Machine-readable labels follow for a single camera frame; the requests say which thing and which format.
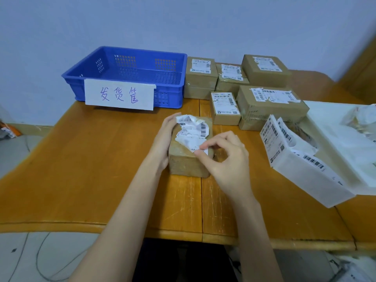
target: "basket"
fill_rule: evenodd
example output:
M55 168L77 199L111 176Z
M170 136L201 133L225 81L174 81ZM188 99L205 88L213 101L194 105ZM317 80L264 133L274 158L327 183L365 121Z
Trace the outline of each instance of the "basket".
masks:
M154 107L181 108L187 55L121 47L99 47L62 77L76 100L85 101L84 79L155 84Z

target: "black pants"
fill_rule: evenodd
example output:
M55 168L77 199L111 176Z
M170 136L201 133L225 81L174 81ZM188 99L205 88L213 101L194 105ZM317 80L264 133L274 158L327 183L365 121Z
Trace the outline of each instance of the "black pants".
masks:
M132 281L175 282L179 272L178 244L145 238ZM188 281L237 281L223 245L188 242L185 261Z

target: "wall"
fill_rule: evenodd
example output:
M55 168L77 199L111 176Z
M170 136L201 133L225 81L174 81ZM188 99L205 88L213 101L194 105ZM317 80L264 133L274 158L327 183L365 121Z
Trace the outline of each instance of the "wall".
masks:
M74 101L60 76L101 45L241 63L278 56L339 77L376 31L376 0L2 0L0 117L53 125Z

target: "purple handwriting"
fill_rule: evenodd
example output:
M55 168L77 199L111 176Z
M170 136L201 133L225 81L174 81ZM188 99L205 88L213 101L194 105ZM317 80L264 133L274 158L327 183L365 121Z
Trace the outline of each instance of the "purple handwriting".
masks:
M134 103L137 103L138 100L136 99L136 88L133 88L132 87L130 88L130 91L129 91L129 95L130 95L130 102L132 104Z
M106 97L107 97L107 92L108 91L108 88L107 87L102 87L102 91L101 91L101 94L102 94L102 101L104 101L104 100L107 100L107 101L109 101L109 99L107 99Z
M116 92L116 99L124 102L124 100L120 99L123 96L121 88L118 87L114 91Z

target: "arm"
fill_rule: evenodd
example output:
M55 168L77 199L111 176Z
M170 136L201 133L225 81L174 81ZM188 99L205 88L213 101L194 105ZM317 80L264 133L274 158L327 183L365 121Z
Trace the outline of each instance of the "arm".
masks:
M209 146L224 148L227 159L219 163L202 150L196 150L194 153L232 203L238 225L243 281L283 281L260 204L252 193L248 151L233 132L216 135L204 142L200 148L206 149Z
M178 114L163 121L115 213L69 281L132 280L159 178L168 165L167 150Z

